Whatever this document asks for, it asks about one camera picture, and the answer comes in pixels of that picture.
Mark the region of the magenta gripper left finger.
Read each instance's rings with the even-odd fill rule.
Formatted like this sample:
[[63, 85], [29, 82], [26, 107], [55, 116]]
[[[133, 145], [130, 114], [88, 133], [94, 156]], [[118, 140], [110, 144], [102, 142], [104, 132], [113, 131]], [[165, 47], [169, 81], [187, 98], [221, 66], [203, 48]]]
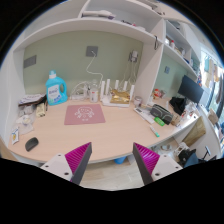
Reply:
[[91, 154], [92, 144], [86, 143], [65, 155], [66, 161], [72, 171], [72, 183], [76, 185], [80, 184]]

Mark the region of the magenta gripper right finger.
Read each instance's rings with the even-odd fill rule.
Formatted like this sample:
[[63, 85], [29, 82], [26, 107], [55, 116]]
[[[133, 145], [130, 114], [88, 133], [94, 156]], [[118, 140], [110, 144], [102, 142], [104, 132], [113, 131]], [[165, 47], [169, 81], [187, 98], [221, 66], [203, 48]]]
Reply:
[[154, 151], [138, 144], [133, 144], [132, 151], [134, 158], [137, 162], [143, 183], [148, 185], [153, 182], [152, 172], [160, 158]]

